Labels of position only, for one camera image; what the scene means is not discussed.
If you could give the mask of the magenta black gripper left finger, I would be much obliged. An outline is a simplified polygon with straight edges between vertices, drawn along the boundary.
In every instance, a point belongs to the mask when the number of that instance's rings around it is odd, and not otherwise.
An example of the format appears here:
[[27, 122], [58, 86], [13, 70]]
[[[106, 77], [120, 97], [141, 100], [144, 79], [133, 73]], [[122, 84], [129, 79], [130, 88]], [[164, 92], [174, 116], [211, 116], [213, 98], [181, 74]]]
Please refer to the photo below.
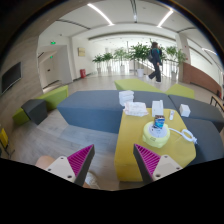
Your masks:
[[94, 154], [94, 145], [89, 145], [68, 157], [58, 157], [46, 168], [46, 171], [78, 186], [83, 186]]

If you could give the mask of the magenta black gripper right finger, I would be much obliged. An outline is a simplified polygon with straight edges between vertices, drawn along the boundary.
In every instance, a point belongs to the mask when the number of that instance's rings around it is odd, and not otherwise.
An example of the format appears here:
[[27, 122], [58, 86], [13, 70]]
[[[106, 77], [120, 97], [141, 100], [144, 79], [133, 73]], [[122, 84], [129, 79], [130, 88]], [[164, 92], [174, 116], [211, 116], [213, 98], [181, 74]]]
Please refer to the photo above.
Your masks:
[[169, 155], [160, 156], [138, 144], [134, 145], [133, 154], [144, 183], [154, 182], [182, 169]]

